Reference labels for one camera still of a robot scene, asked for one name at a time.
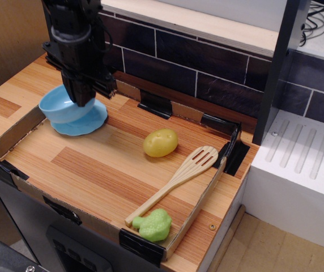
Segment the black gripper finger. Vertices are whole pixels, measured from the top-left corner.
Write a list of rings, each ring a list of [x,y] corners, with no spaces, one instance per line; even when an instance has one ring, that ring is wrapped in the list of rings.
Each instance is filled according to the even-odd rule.
[[[63,85],[72,102],[78,101],[78,85],[77,77],[74,74],[61,74]]]
[[[91,81],[78,80],[76,82],[76,103],[79,107],[84,107],[95,96],[96,92],[92,88]]]

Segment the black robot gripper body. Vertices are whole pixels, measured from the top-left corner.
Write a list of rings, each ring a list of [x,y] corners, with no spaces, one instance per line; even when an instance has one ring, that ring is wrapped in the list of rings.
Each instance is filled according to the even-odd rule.
[[[96,93],[112,98],[117,84],[103,61],[113,46],[106,27],[87,27],[76,34],[66,34],[51,27],[50,34],[50,41],[42,45],[47,52],[47,62],[61,74],[74,74],[77,81],[91,81]]]

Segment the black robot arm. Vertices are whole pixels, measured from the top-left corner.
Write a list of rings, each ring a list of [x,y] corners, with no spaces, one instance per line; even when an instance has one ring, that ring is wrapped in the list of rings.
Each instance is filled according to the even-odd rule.
[[[113,39],[99,13],[100,1],[43,1],[50,40],[47,62],[61,72],[71,101],[85,106],[96,94],[114,96],[116,80],[104,63]]]

